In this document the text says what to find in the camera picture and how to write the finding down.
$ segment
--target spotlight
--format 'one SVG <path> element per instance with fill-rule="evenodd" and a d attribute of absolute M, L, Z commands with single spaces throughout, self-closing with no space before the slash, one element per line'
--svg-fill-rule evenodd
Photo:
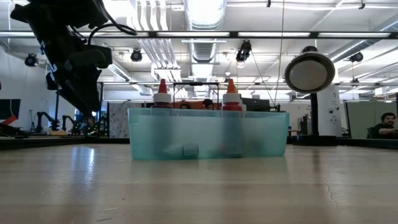
<path fill-rule="evenodd" d="M 28 54 L 28 56 L 25 58 L 25 65 L 28 67 L 36 67 L 37 66 L 36 54 Z"/>
<path fill-rule="evenodd" d="M 333 62 L 314 46 L 305 47 L 285 71 L 286 84 L 299 93 L 316 93 L 328 87 L 335 77 Z"/>
<path fill-rule="evenodd" d="M 363 60 L 363 54 L 361 52 L 358 52 L 356 54 L 354 54 L 353 56 L 351 56 L 349 58 L 350 62 L 362 62 Z"/>
<path fill-rule="evenodd" d="M 140 62 L 142 60 L 141 49 L 134 49 L 130 58 L 133 62 Z"/>
<path fill-rule="evenodd" d="M 250 40 L 244 40 L 241 48 L 238 50 L 238 53 L 236 54 L 236 61 L 238 62 L 238 65 L 239 64 L 242 65 L 242 62 L 245 62 L 246 59 L 248 59 L 248 57 L 250 56 L 250 51 L 251 51 Z"/>

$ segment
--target man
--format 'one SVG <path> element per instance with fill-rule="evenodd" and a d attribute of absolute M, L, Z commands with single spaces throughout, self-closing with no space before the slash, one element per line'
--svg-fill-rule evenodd
<path fill-rule="evenodd" d="M 381 139 L 398 139 L 398 129 L 394 127 L 394 113 L 384 113 L 381 116 L 381 123 L 374 127 L 376 138 Z"/>

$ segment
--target teal plastic container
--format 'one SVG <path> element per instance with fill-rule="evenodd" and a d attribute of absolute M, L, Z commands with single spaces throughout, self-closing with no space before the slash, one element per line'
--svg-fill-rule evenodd
<path fill-rule="evenodd" d="M 167 160 L 283 156 L 288 126 L 288 113 L 131 108 L 131 157 Z"/>

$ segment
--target person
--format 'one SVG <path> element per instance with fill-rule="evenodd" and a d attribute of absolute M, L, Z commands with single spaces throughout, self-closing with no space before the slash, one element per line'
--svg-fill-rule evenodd
<path fill-rule="evenodd" d="M 191 105 L 187 102 L 183 102 L 180 105 L 180 109 L 191 109 Z"/>
<path fill-rule="evenodd" d="M 203 105 L 205 105 L 206 110 L 213 110 L 214 109 L 214 104 L 211 99 L 205 99 L 203 100 Z"/>
<path fill-rule="evenodd" d="M 381 139 L 398 139 L 398 129 L 394 127 L 394 113 L 384 113 L 381 116 L 381 123 L 374 127 L 376 138 Z"/>

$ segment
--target table surface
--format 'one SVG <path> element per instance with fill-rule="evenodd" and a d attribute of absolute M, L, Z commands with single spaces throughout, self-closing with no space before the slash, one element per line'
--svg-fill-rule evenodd
<path fill-rule="evenodd" d="M 397 223 L 398 152 L 131 161 L 128 145 L 0 152 L 0 223 Z"/>

